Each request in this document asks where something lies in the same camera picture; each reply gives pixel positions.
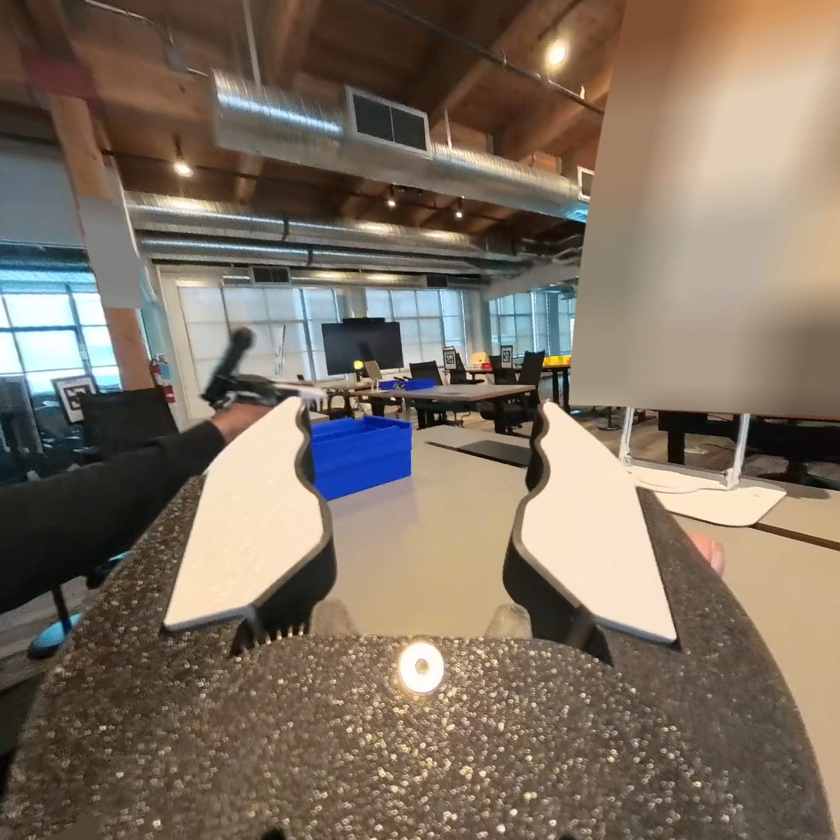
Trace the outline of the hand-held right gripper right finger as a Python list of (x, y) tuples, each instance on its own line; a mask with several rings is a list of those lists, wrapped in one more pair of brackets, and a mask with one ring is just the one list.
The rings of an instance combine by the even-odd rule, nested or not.
[(677, 640), (635, 481), (562, 408), (532, 426), (527, 493), (511, 527), (504, 586), (535, 637), (579, 645), (604, 628), (657, 645)]

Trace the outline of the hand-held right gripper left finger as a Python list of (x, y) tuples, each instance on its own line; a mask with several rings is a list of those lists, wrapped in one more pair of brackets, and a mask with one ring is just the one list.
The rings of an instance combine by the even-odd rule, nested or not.
[(290, 396), (208, 467), (163, 625), (244, 623), (255, 636), (307, 630), (333, 588), (327, 502), (313, 485), (305, 402)]

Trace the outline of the blue plastic bin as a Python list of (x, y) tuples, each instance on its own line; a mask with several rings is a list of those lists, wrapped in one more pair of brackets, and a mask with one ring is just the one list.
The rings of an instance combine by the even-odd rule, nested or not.
[(314, 487), (326, 501), (410, 477), (413, 425), (384, 416), (343, 418), (311, 428)]

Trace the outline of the person's left forearm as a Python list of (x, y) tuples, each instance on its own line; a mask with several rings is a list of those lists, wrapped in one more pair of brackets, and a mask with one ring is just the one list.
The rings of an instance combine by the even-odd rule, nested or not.
[(222, 414), (111, 459), (1, 491), (1, 611), (132, 547), (237, 433)]

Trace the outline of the person's left hand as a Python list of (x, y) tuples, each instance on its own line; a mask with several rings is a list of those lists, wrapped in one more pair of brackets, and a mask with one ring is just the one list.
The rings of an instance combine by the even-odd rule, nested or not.
[(236, 400), (215, 411), (209, 422), (219, 432), (224, 444), (229, 445), (239, 435), (267, 416), (273, 408), (273, 406), (255, 402)]

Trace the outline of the person's right hand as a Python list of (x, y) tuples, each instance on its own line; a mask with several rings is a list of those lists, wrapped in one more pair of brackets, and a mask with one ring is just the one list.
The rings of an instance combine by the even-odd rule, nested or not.
[(722, 578), (726, 568), (726, 557), (721, 543), (711, 536), (699, 532), (688, 533), (688, 538), (716, 575)]

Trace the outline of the white monitor stand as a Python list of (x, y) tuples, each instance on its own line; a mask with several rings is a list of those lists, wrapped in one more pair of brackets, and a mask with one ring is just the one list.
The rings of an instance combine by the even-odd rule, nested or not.
[(722, 473), (681, 465), (657, 465), (631, 457), (635, 411), (624, 410), (618, 459), (637, 488), (650, 490), (671, 513), (730, 528), (759, 523), (787, 495), (777, 483), (745, 477), (742, 467), (752, 417), (741, 415), (731, 466)]

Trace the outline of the long wooden office table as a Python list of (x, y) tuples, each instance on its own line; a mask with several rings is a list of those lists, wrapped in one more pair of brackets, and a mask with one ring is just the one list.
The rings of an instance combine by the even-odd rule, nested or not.
[(479, 411), (481, 406), (488, 404), (496, 434), (511, 434), (516, 427), (529, 422), (539, 405), (536, 387), (523, 384), (433, 385), (416, 390), (378, 389), (362, 392), (359, 398), (371, 403), (377, 416), (387, 400), (413, 406), (419, 430), (446, 425), (447, 413), (455, 414), (459, 406)]

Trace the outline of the black and white marker sign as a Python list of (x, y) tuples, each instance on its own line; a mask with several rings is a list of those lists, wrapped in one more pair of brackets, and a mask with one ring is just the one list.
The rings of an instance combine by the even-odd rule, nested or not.
[(83, 421), (81, 399), (99, 393), (95, 378), (89, 374), (64, 375), (53, 378), (51, 384), (68, 424)]

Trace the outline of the wooden support column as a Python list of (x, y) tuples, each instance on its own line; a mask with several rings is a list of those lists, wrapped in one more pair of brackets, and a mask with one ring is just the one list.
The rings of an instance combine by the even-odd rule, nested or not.
[(59, 93), (46, 96), (75, 197), (88, 261), (124, 390), (151, 389), (140, 323), (142, 265), (119, 174), (102, 153), (88, 103)]

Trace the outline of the blue capped chair base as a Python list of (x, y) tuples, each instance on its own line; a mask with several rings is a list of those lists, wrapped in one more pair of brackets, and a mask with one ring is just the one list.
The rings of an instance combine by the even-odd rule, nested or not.
[(70, 614), (67, 621), (57, 621), (34, 637), (28, 646), (27, 655), (32, 659), (46, 659), (55, 655), (67, 642), (71, 631), (76, 628), (81, 614)]

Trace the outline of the black wall screen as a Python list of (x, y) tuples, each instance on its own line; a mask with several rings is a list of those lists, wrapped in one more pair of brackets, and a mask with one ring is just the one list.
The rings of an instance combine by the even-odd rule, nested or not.
[(382, 371), (404, 366), (399, 322), (382, 318), (352, 318), (321, 325), (322, 346), (328, 375), (355, 371), (355, 362), (373, 361)]

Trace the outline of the slim silver air duct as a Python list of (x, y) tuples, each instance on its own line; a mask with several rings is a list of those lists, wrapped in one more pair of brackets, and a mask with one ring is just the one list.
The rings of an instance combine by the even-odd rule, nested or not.
[(354, 219), (265, 215), (235, 203), (128, 192), (125, 206), (136, 232), (325, 245), (464, 259), (524, 262), (537, 251), (520, 239)]

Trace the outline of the white duct vent grille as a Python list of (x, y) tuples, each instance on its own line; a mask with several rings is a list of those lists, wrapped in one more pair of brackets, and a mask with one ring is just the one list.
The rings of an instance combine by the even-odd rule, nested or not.
[(408, 107), (357, 87), (344, 87), (348, 134), (372, 144), (429, 159), (432, 141), (425, 111)]

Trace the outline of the large silver air duct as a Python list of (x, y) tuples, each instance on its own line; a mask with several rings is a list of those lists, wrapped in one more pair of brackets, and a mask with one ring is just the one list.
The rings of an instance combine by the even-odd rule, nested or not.
[(562, 175), (432, 136), (429, 159), (352, 141), (344, 89), (339, 103), (323, 103), (213, 70), (209, 93), (214, 138), (226, 150), (516, 211), (581, 223), (587, 219), (589, 199), (578, 182)]

